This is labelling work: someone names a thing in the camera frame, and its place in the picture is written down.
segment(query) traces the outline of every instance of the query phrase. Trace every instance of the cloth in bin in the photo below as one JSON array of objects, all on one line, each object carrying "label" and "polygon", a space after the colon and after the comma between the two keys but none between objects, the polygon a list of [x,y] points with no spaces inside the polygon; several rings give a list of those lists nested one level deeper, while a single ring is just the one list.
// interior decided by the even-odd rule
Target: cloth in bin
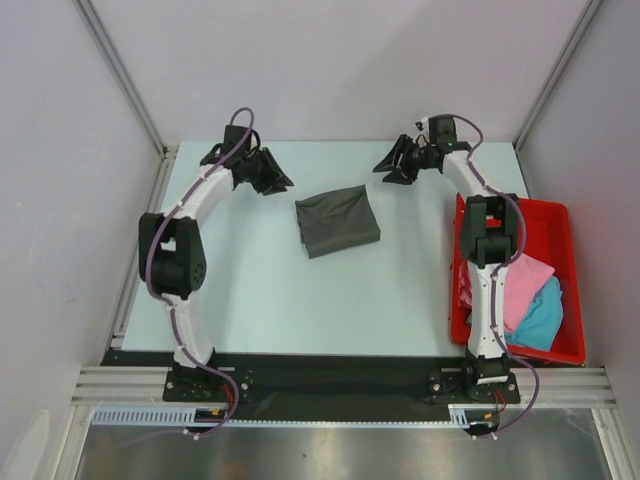
[{"label": "cloth in bin", "polygon": [[[505,330],[505,340],[509,345],[548,352],[560,330],[563,316],[560,282],[556,277],[551,277],[533,297],[516,331]],[[471,325],[472,321],[472,315],[469,315],[467,323]]]},{"label": "cloth in bin", "polygon": [[309,258],[380,240],[364,185],[297,201],[296,215]]},{"label": "cloth in bin", "polygon": [[[504,289],[504,329],[506,332],[515,332],[527,315],[533,298],[554,272],[553,267],[525,254],[520,255],[515,262],[509,265]],[[467,262],[462,262],[458,274],[460,305],[471,308],[473,293]]]}]

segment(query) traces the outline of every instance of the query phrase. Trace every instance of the white wall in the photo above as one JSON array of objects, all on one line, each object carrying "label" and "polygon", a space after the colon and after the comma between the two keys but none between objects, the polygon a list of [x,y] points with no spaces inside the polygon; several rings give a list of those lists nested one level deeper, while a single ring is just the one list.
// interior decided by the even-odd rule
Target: white wall
[{"label": "white wall", "polygon": [[100,353],[158,158],[70,0],[0,7],[0,470]]},{"label": "white wall", "polygon": [[94,0],[165,141],[239,105],[269,140],[394,140],[423,115],[511,141],[587,0]]},{"label": "white wall", "polygon": [[591,363],[640,445],[640,2],[605,2],[525,144],[534,194],[572,220]]}]

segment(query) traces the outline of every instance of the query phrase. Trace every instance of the white work surface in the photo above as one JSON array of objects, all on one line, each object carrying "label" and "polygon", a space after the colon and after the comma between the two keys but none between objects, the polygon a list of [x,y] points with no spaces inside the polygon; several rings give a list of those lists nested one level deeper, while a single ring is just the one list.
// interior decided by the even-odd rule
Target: white work surface
[{"label": "white work surface", "polygon": [[[195,180],[213,143],[182,143],[163,202]],[[274,142],[293,180],[287,193],[236,191],[200,226],[207,277],[200,312],[218,352],[457,356],[449,340],[456,191],[436,170],[411,187],[382,183],[373,167],[391,142]],[[526,196],[511,144],[487,143],[476,164],[490,182]],[[295,200],[366,184],[379,242],[310,260]],[[138,288],[123,350],[174,349],[168,315]]]}]

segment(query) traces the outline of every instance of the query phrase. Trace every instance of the purple cable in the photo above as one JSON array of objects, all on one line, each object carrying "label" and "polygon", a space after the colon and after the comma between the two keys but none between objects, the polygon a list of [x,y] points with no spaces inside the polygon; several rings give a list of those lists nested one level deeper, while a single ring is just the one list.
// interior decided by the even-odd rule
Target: purple cable
[{"label": "purple cable", "polygon": [[[473,155],[473,153],[484,142],[484,134],[482,133],[482,130],[480,130],[480,128],[475,123],[473,123],[471,120],[469,120],[468,118],[465,118],[465,117],[463,117],[461,115],[457,115],[455,113],[446,114],[446,115],[438,115],[438,116],[450,116],[450,117],[462,120],[463,122],[465,122],[468,125],[470,125],[478,133],[478,136],[480,137],[479,140],[478,140],[478,143],[476,143],[471,148],[471,150],[469,150],[469,153],[467,154],[467,166],[469,167],[469,170],[471,170],[473,175],[476,177],[476,179],[480,182],[480,184],[484,188],[487,189],[487,191],[493,193],[494,195],[498,195],[500,198],[503,198],[507,203],[509,203],[509,205],[514,209],[514,211],[518,215],[518,222],[520,223],[520,228],[522,229],[522,235],[520,237],[520,245],[518,245],[518,249],[516,250],[515,255],[513,257],[511,257],[511,258],[508,258],[505,262],[501,263],[500,265],[498,265],[495,268],[495,270],[491,273],[491,329],[493,331],[493,336],[495,337],[495,339],[498,342],[498,345],[500,346],[502,351],[511,360],[514,360],[514,361],[518,362],[520,365],[528,368],[531,371],[531,373],[533,374],[533,378],[535,379],[535,388],[533,390],[533,395],[531,396],[531,400],[529,401],[529,404],[520,413],[520,415],[518,415],[511,423],[508,423],[504,427],[499,428],[497,430],[498,432],[504,432],[504,431],[510,429],[511,427],[513,427],[516,423],[518,423],[525,415],[527,415],[531,411],[531,409],[533,408],[533,405],[536,403],[536,400],[538,399],[538,394],[540,393],[540,376],[538,375],[538,372],[533,367],[533,365],[531,365],[529,362],[527,362],[526,360],[524,360],[522,358],[516,357],[515,355],[513,355],[509,351],[507,346],[504,344],[504,342],[500,338],[500,335],[498,335],[498,331],[497,331],[498,324],[497,324],[497,321],[496,321],[496,296],[497,296],[496,278],[497,278],[497,274],[498,274],[498,271],[501,268],[509,266],[511,263],[515,262],[518,258],[520,258],[520,255],[522,255],[524,253],[524,247],[525,247],[526,242],[527,242],[527,224],[526,224],[526,222],[524,220],[524,215],[522,214],[522,210],[520,210],[520,207],[518,206],[516,201],[513,198],[511,198],[509,195],[505,195],[504,193],[502,193],[502,192],[496,190],[495,188],[487,185],[486,180],[482,177],[482,174],[478,171],[478,169],[475,167],[475,165],[471,161],[471,156]],[[485,436],[480,437],[480,438],[489,438],[489,436],[485,435]]]},{"label": "purple cable", "polygon": [[[247,112],[249,114],[249,126],[247,127],[247,130],[244,132],[244,135],[242,135],[242,138],[240,138],[238,143],[236,143],[233,146],[233,148],[231,150],[229,150],[229,152],[227,152],[225,155],[223,155],[220,160],[218,160],[210,169],[208,169],[205,172],[205,174],[204,174],[204,178],[205,179],[209,178],[213,174],[213,172],[215,172],[220,166],[224,165],[224,163],[227,160],[229,160],[240,149],[240,147],[242,147],[242,145],[244,145],[244,143],[247,140],[249,140],[251,138],[251,132],[253,131],[254,114],[253,114],[253,110],[251,110],[249,107],[242,107],[242,108],[239,108],[238,110],[236,110],[234,112],[234,114],[231,116],[230,123],[233,125],[233,123],[235,122],[235,120],[238,117],[238,115],[240,115],[242,112]],[[173,207],[173,209],[167,215],[165,215],[164,219],[162,220],[162,223],[160,223],[160,227],[158,227],[158,231],[156,232],[155,236],[153,237],[153,240],[151,241],[151,246],[149,247],[149,253],[147,255],[147,264],[145,265],[145,271],[144,271],[144,279],[145,279],[145,283],[147,284],[147,291],[149,292],[149,295],[151,295],[153,298],[155,298],[157,300],[160,300],[165,305],[167,305],[167,307],[169,307],[169,312],[170,312],[169,314],[170,314],[170,317],[171,317],[171,330],[173,332],[173,336],[174,336],[174,338],[176,340],[176,343],[177,343],[178,347],[182,348],[182,352],[184,353],[185,357],[187,357],[191,362],[193,362],[194,365],[202,368],[203,370],[211,373],[212,375],[216,375],[218,377],[221,377],[223,380],[229,382],[231,384],[231,388],[233,389],[233,404],[229,408],[229,412],[227,412],[227,415],[225,416],[225,418],[223,420],[221,420],[218,425],[216,425],[215,427],[212,427],[211,429],[207,430],[206,432],[203,432],[201,434],[193,435],[193,437],[196,438],[196,439],[210,437],[215,432],[217,432],[220,428],[222,428],[222,426],[225,423],[227,423],[229,421],[231,416],[235,413],[236,408],[238,408],[238,400],[240,398],[240,392],[238,390],[238,384],[235,382],[235,380],[231,376],[227,375],[226,373],[221,372],[219,370],[216,370],[214,368],[211,368],[211,367],[203,364],[202,362],[200,362],[187,349],[187,345],[185,345],[183,343],[182,337],[180,336],[180,332],[178,331],[178,323],[177,323],[177,319],[176,319],[174,303],[169,298],[163,297],[162,295],[157,294],[153,290],[153,285],[151,284],[151,265],[153,264],[153,256],[155,255],[156,249],[158,248],[158,245],[160,244],[160,239],[162,238],[162,235],[163,235],[164,231],[167,229],[167,226],[169,225],[169,222],[180,211],[181,205],[184,205],[193,196],[193,194],[198,190],[198,188],[203,183],[204,183],[204,180],[202,178],[198,178],[193,183],[193,185],[191,185],[191,187],[189,187],[187,192],[180,199],[180,202],[178,203],[178,205]],[[138,438],[135,438],[133,440],[128,440],[126,442],[120,443],[120,444],[116,445],[115,447],[111,448],[111,450],[117,450],[119,448],[128,447],[128,446],[134,445],[134,444],[136,444],[138,442],[149,440],[151,438],[159,437],[160,435],[165,435],[165,434],[169,434],[169,433],[184,434],[184,430],[182,430],[182,429],[159,430],[159,431],[156,431],[156,432],[149,433],[148,435],[143,435],[142,437],[138,437]]]}]

